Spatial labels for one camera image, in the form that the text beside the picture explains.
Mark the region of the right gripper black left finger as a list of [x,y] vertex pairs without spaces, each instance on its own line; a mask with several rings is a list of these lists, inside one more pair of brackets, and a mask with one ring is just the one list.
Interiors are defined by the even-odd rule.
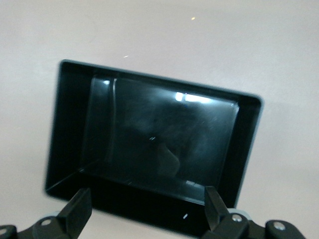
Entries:
[[38,220],[18,232],[14,225],[2,225],[2,239],[77,239],[92,214],[91,190],[82,188],[56,215]]

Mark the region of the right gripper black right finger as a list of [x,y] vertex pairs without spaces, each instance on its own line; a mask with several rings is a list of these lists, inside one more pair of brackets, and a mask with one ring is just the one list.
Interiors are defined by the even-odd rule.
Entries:
[[269,220],[260,226],[239,210],[226,207],[214,187],[204,191],[204,209],[210,230],[205,239],[304,239],[305,236],[293,224],[281,220]]

